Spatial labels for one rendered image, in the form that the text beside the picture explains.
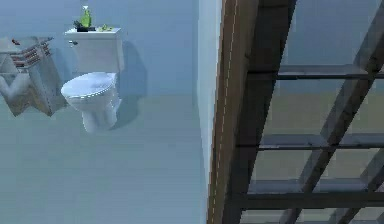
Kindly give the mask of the dark wooden shelf unit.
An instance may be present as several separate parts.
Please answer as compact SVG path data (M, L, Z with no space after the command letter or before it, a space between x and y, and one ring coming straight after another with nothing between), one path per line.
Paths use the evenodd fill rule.
M223 0L206 224L384 224L384 0Z

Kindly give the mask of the white toilet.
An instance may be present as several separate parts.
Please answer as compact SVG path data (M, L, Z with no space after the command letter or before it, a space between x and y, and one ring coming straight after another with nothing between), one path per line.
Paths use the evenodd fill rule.
M121 104L117 92L118 76L125 68L120 28L64 33L73 49L77 74L61 87L70 106L82 115L87 132L109 130L117 122Z

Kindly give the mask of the small black tray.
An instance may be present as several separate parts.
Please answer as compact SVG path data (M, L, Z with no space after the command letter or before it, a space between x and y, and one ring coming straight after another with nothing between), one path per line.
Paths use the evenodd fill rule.
M79 21L75 20L73 22L73 25L77 32L89 32L89 31L95 31L95 27L85 27L83 26Z

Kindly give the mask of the green spray bottle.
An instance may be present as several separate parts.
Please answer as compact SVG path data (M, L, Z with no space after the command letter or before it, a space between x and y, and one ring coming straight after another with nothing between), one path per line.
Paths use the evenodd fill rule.
M90 27L92 23L90 10L87 5L83 6L83 15L80 18L80 23L83 27Z

